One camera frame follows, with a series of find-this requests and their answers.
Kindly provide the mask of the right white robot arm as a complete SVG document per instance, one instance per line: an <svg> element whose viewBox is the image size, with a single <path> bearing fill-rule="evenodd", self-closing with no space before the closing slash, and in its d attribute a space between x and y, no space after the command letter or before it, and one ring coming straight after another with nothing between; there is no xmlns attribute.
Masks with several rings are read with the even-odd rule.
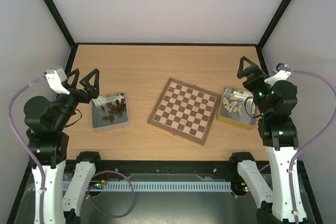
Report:
<svg viewBox="0 0 336 224"><path fill-rule="evenodd" d="M241 177L257 206L258 223L308 223L297 172L298 133L290 117L296 106L297 87L287 81L290 72L278 64L268 77L254 62L241 57L237 78L253 95L260 112L258 132L266 148L271 171L269 186L249 152L232 153L229 172Z"/></svg>

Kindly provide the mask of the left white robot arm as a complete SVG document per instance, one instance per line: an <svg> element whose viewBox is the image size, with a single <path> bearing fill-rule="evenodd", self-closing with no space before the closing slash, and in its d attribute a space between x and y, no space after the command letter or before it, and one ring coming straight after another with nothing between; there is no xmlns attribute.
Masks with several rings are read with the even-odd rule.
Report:
<svg viewBox="0 0 336 224"><path fill-rule="evenodd" d="M64 132L80 103L90 103L99 96L99 70L81 80L79 70L66 74L63 68L46 70L44 75L58 97L51 102L36 96L24 106L28 148L33 156L31 171L36 186L35 223L80 223L80 209L89 183L101 163L98 152L81 152L75 173L66 192L63 175L69 136Z"/></svg>

